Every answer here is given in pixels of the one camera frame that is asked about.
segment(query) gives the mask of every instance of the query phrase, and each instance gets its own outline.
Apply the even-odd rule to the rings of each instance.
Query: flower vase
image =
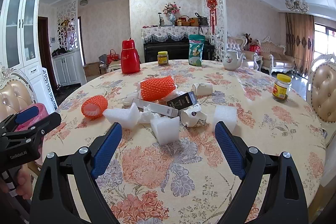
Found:
[[[175,26],[176,17],[174,16],[174,14],[170,15],[169,21],[170,21],[171,25]]]

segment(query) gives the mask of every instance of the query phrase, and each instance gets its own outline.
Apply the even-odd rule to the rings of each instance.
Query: jar label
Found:
[[[284,99],[286,97],[286,92],[287,92],[287,88],[283,88],[277,84],[274,84],[272,93],[275,97]]]
[[[157,58],[157,62],[159,64],[167,64],[167,56],[165,56],[165,57],[158,57]]]

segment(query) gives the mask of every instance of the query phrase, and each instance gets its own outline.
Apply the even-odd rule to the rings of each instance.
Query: smoke detector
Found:
[[[85,5],[87,5],[88,4],[88,1],[87,0],[81,0],[80,2],[79,2],[79,5],[80,6],[85,6]]]

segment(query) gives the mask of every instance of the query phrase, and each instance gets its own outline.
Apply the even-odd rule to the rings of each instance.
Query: chandelier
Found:
[[[291,11],[306,13],[309,10],[308,4],[305,0],[285,0],[287,8]]]

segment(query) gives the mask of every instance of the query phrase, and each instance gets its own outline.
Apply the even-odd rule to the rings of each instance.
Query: metal screw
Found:
[[[83,146],[79,149],[80,154],[85,154],[88,151],[88,148],[86,146]]]
[[[249,148],[249,152],[252,153],[252,154],[256,154],[256,153],[258,153],[258,149],[256,147],[251,146]]]
[[[287,159],[291,157],[291,155],[290,155],[289,152],[283,152],[282,154],[283,154],[283,156],[284,156],[285,158],[287,158]]]
[[[47,154],[47,158],[51,159],[51,158],[54,157],[54,155],[55,155],[54,152],[50,152],[50,153]]]

